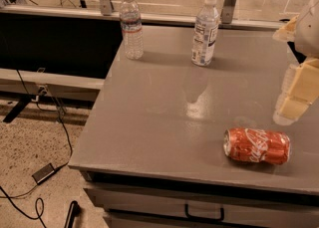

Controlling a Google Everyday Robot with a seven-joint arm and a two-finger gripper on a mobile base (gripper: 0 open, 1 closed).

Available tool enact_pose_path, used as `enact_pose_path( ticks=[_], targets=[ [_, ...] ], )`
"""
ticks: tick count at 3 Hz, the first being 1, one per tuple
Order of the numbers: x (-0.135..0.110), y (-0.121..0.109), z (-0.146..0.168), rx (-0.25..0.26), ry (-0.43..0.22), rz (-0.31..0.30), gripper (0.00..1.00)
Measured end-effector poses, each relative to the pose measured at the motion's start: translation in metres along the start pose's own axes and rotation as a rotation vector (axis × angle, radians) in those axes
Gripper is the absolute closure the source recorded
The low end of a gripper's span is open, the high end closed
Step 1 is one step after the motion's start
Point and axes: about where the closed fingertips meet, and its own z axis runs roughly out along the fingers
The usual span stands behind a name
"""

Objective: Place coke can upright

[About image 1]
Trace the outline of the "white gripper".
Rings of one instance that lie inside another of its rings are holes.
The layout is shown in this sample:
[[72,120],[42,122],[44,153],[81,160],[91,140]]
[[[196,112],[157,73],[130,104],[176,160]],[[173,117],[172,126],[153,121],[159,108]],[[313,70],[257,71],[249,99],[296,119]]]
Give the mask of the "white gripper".
[[319,98],[319,0],[309,0],[299,16],[291,18],[275,31],[272,38],[293,42],[307,58],[302,64],[290,64],[285,72],[273,120],[279,125],[297,122]]

